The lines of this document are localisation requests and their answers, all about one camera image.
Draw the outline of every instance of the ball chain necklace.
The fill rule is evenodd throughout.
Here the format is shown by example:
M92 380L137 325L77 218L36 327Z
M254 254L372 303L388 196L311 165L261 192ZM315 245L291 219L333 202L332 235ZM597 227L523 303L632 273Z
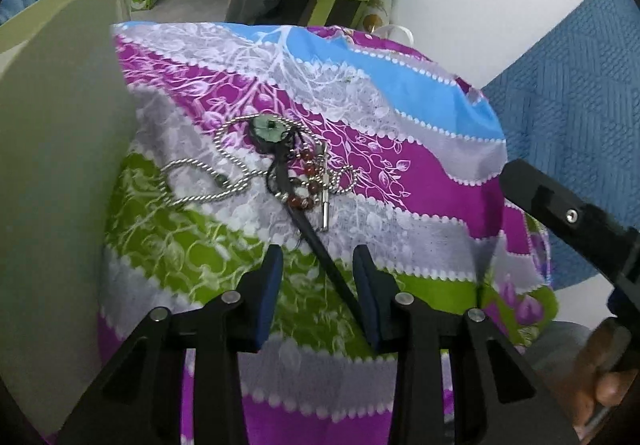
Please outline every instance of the ball chain necklace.
M250 170L245 162L230 154L223 146L223 140L228 134L229 128L244 122L248 124L246 133L257 152L274 155L273 163L268 170ZM302 123L276 114L248 114L227 120L216 129L213 144L223 157L239 168L241 176L232 182L225 174L196 158L173 160L160 170L161 199L167 206L180 207L188 203L202 204L223 201L245 192L254 178L264 178L267 190L291 208L311 210L320 205L322 217L319 230L325 232L329 228L329 194L346 194L351 192L356 185L356 170L351 165L344 165L337 170L332 170L327 166L328 155L325 141L322 141ZM278 159L277 154L280 154L280 157L283 157L289 164L295 161L302 163L306 181L302 181L298 177L290 178L293 192L287 192L275 186L274 171ZM168 177L171 171L181 167L191 167L206 172L212 177L220 192L177 198L169 186ZM340 186L343 175L347 175L350 180L346 187Z

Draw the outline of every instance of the black cord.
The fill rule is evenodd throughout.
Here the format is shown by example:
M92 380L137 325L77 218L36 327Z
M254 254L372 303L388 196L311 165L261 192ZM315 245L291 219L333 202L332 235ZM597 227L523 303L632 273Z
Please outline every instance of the black cord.
M274 144L271 147L273 162L271 162L265 178L267 190L271 194L275 195L277 192L277 190L273 189L273 181L275 181L276 187L280 192L294 194L294 187L289 179L288 163L292 159L291 150L294 147L296 137L302 141L302 135L297 128L293 127L281 142ZM364 330L360 304L358 304L358 300L351 292L351 289L344 280L344 277L342 277L340 270L335 266L334 260L331 258L331 255L329 255L329 252L325 248L320 237L318 237L316 230L309 222L306 214L298 208L292 208L289 203L285 203L284 208L293 221L293 224L297 229L299 229L300 234L302 234L302 238L307 242L311 251L318 259L321 268L329 278L329 281L334 285L336 292L344 303L347 304L347 307L353 315L353 318L356 320L358 326Z

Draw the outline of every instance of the purple fabric stripe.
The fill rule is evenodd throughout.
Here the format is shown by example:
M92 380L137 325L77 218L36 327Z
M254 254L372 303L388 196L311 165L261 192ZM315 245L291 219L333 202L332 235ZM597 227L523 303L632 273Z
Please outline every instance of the purple fabric stripe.
M180 408L180 434L193 439L193 377L185 369L182 375L182 406Z
M469 90L471 89L471 84L467 84L462 78L458 77L456 78L456 82L458 83L458 85L460 86L460 89L462 89L464 91L465 94L468 94Z
M341 34L350 37L353 40L354 44L356 44L356 46L379 50L391 50L395 51L396 53L402 53L403 55L414 57L418 60L433 62L429 57L426 57L416 49L410 48L409 46L405 46L404 44L400 44L393 40L381 39L380 37L376 37L375 35L370 35L368 33L363 33L361 31L344 30L339 26L312 26L309 27L308 30L311 31L311 33L313 33L314 35L317 35L323 39L333 37L336 34Z
M253 78L177 64L132 43L121 43L120 47L127 82L162 86L205 132L217 128L229 112L236 116L295 110L306 126L330 140L336 156L332 166L346 160L360 169L356 193L417 214L462 219L472 237L495 236L501 228L504 200L497 178L476 187L458 184L423 146L363 134L341 121L327 121L290 100L286 92Z
M103 364L109 361L121 343L116 332L107 326L106 320L98 314L98 352Z
M243 400L244 418L252 445L385 445L391 425L391 413L362 418L345 418L333 423L330 418L287 413L266 403Z
M450 389L445 389L442 392L442 395L443 395L443 403L444 403L444 414L453 414L453 409L454 409L453 391Z
M528 255L531 250L529 246L529 232L527 232L527 221L524 214L517 208L505 205L502 213L502 229L507 235L507 251Z

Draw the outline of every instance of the green fabric stripe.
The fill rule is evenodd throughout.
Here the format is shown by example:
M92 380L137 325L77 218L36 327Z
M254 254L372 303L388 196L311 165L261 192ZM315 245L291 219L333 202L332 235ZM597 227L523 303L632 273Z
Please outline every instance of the green fabric stripe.
M235 288L242 274L261 262L267 244L190 208L169 208L161 202L159 170L138 153L130 153L114 189L106 242L162 287L206 303ZM370 356L351 313L333 285L319 270L315 256L283 248L285 273L272 331L292 337L299 345L348 357ZM354 290L350 264L336 265ZM403 290L433 308L463 313L474 305L470 282L396 276Z

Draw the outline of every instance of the silver chain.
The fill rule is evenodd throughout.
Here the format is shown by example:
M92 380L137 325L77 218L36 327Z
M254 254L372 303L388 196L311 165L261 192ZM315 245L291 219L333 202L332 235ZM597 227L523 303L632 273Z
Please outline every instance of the silver chain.
M161 200L167 206L171 206L171 207L183 206L183 205L186 205L187 203L210 203L210 202L222 201L232 195L245 192L245 190L249 188L249 185L251 184L251 180L253 178L267 176L266 170L250 170L249 167L246 165L246 163L244 163L240 158L233 156L232 154L229 154L225 150L222 143L223 139L228 134L228 130L231 126L235 125L236 123L241 123L243 121L253 120L258 116L260 116L260 114L247 114L244 116L236 116L231 120L225 121L225 123L223 123L216 130L213 136L213 144L217 149L217 151L220 152L220 154L222 154L223 157L225 157L231 163L235 164L240 169L242 175L238 178L237 181L233 183L228 183L228 178L224 174L216 171L210 165L207 165L206 163L200 160L197 160L196 158L180 158L177 160L170 161L167 165L165 165L160 169L160 174L162 176L161 184L160 184L160 188L162 191ZM288 118L284 118L284 117L279 117L279 120L282 123L286 124L288 127L295 126L300 131L304 132L309 138L313 140L314 144L316 145L316 148L324 148L326 146L324 142L322 142L321 139L318 138L318 136L316 136L314 133L309 131L309 129L307 129L300 122L297 122L295 120L289 120ZM326 158L325 150L323 151L323 154L321 157ZM207 174L209 174L210 176L212 176L214 180L218 180L217 183L219 185L221 184L220 182L224 181L225 183L221 187L222 191L218 192L217 194L201 194L197 196L186 196L183 198L176 198L169 186L168 175L172 170L180 167L192 167L195 169L202 170ZM340 179L346 173L350 174L351 182L347 187L342 188L340 187ZM356 186L356 170L351 165L345 165L337 171L327 169L327 174L329 174L328 189L333 194L346 194L347 192L351 192ZM322 178L321 177L313 178L313 180L317 181L318 183L321 183ZM276 197L280 201L285 202L287 200L288 195L286 193L279 192L278 194L276 194Z

